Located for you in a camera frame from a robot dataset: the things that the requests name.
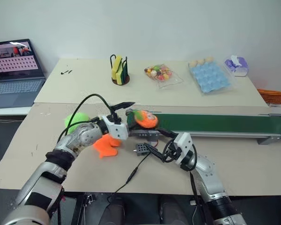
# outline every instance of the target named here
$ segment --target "conveyor belt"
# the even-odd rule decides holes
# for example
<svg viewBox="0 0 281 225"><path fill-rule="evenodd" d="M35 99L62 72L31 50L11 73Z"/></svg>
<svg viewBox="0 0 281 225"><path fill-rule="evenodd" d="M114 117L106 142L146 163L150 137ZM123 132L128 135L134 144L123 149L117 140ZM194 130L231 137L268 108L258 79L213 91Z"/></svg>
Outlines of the conveyor belt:
<svg viewBox="0 0 281 225"><path fill-rule="evenodd" d="M281 117L156 114L160 128L175 131L281 134Z"/></svg>
<svg viewBox="0 0 281 225"><path fill-rule="evenodd" d="M172 131L190 132L193 136L250 137L260 144L281 140L281 117L233 116L195 114L156 114L158 127ZM127 122L132 122L132 114ZM148 130L134 131L133 135L154 136Z"/></svg>

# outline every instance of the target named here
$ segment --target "green conveyor belt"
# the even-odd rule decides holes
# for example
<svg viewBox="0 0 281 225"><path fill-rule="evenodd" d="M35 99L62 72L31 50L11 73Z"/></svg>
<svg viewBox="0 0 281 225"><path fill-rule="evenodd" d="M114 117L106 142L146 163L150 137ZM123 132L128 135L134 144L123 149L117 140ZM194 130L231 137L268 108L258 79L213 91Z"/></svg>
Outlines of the green conveyor belt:
<svg viewBox="0 0 281 225"><path fill-rule="evenodd" d="M281 134L281 117L193 114L156 116L158 127L173 131Z"/></svg>

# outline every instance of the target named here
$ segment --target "tissue box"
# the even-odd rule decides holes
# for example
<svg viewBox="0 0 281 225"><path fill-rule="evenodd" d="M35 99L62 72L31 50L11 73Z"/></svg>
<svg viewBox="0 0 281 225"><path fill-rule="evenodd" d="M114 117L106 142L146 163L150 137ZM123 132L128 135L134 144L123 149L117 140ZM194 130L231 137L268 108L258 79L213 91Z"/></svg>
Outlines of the tissue box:
<svg viewBox="0 0 281 225"><path fill-rule="evenodd" d="M230 59L227 59L224 64L233 76L246 76L249 72L248 63L243 57L231 55Z"/></svg>

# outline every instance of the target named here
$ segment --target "plastic bag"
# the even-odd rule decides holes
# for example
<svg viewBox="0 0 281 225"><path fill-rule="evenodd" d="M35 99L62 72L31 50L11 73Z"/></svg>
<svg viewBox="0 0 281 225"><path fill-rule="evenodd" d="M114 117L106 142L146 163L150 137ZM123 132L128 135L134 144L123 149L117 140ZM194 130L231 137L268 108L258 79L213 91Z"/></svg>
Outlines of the plastic bag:
<svg viewBox="0 0 281 225"><path fill-rule="evenodd" d="M160 89L183 82L183 80L174 71L164 64L145 68L145 74L151 79L157 81Z"/></svg>

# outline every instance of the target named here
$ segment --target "silver robotic arm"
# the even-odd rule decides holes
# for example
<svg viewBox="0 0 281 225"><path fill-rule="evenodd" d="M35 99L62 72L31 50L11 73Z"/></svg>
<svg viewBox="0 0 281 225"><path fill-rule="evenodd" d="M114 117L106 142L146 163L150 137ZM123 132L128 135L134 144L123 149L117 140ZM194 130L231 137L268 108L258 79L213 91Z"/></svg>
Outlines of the silver robotic arm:
<svg viewBox="0 0 281 225"><path fill-rule="evenodd" d="M214 225L246 225L243 216L238 213L225 192L214 163L198 154L195 164L194 145L189 133L178 134L169 151L172 151L171 155L175 155L176 164L183 170L189 171L195 165L193 175L196 188L208 206Z"/></svg>
<svg viewBox="0 0 281 225"><path fill-rule="evenodd" d="M64 136L20 190L17 209L9 214L3 225L49 225L63 196L61 184L67 171L85 147L106 133L117 139L128 138L126 124L115 124L106 116L96 123L81 124L73 133Z"/></svg>

